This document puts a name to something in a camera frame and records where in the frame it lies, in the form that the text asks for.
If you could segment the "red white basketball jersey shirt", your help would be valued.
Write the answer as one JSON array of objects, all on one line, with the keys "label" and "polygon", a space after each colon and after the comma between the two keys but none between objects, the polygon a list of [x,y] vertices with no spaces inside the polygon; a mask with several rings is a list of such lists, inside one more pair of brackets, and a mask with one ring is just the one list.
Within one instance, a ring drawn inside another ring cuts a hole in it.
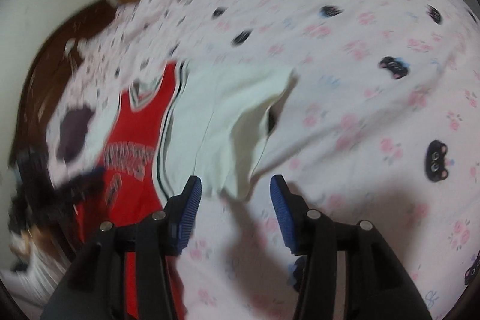
[{"label": "red white basketball jersey shirt", "polygon": [[108,103],[89,133],[104,188],[77,210],[80,237],[103,220],[137,223],[195,175],[202,201],[190,242],[171,263],[183,319],[285,319],[286,275],[268,259],[280,230],[266,195],[251,195],[278,107],[295,85],[286,66],[170,62]]}]

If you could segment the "dark wooden headboard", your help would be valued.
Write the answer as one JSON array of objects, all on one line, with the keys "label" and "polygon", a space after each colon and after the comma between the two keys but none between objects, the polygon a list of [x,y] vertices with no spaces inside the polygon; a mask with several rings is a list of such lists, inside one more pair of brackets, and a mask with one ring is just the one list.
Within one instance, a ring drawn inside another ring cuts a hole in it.
[{"label": "dark wooden headboard", "polygon": [[67,19],[38,50],[20,96],[9,166],[25,149],[46,149],[49,120],[70,77],[83,63],[76,48],[78,41],[96,36],[115,15],[115,7],[107,0],[98,0]]}]

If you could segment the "dark grey folded garment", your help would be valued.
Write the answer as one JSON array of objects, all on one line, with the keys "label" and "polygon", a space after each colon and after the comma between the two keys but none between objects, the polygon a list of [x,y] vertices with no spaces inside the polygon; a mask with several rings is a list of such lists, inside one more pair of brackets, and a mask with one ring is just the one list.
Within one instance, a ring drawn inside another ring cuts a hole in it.
[{"label": "dark grey folded garment", "polygon": [[69,109],[61,121],[56,157],[66,164],[73,162],[85,145],[89,122],[95,112],[89,106]]}]

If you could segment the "pink cat print duvet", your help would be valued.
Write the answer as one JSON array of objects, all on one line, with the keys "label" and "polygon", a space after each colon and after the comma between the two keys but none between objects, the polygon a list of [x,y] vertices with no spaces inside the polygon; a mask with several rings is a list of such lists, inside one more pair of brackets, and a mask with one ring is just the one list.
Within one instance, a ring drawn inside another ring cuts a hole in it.
[{"label": "pink cat print duvet", "polygon": [[[433,319],[467,288],[479,251],[479,19],[463,0],[140,0],[77,48],[84,62],[47,131],[55,184],[97,165],[88,137],[108,103],[170,62],[290,67],[251,195],[272,207],[281,174],[333,220],[372,222]],[[59,127],[83,106],[95,114],[66,164]]]}]

